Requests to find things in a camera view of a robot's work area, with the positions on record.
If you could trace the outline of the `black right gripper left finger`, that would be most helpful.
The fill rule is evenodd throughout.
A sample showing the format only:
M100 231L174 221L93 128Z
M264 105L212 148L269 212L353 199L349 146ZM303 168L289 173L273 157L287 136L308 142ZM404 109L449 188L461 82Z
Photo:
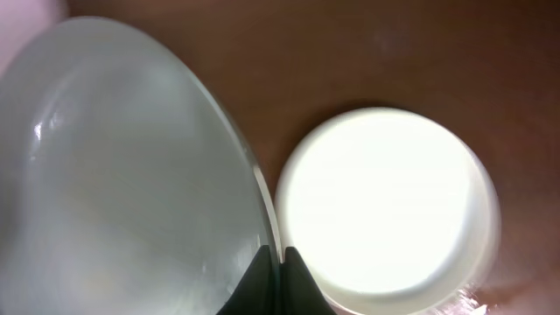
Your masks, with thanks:
M273 315L276 299L276 275L270 247L263 245L217 315Z

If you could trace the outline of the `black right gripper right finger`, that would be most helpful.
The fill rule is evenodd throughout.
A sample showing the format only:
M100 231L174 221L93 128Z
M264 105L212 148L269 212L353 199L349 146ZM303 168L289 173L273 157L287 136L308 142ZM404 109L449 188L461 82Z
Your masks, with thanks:
M283 315L336 315L294 247L284 251L281 300Z

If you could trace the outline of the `cream white plate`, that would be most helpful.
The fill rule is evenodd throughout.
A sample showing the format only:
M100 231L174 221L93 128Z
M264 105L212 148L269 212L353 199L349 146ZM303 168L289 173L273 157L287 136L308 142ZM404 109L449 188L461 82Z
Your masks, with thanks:
M469 314L501 234L498 197L444 126L360 108L313 129L276 187L284 250L341 314Z

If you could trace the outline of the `light grey plate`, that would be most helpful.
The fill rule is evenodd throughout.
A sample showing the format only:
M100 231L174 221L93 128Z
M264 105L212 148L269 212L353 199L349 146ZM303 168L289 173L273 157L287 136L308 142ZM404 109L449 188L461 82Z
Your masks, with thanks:
M260 169L193 72L79 17L1 80L1 312L217 314L278 239Z

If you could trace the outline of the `pink plate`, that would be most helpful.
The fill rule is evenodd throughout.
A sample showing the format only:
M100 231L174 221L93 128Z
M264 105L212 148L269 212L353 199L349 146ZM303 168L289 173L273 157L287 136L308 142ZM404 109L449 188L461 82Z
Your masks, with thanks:
M64 0L1 0L1 73L30 40L66 17Z

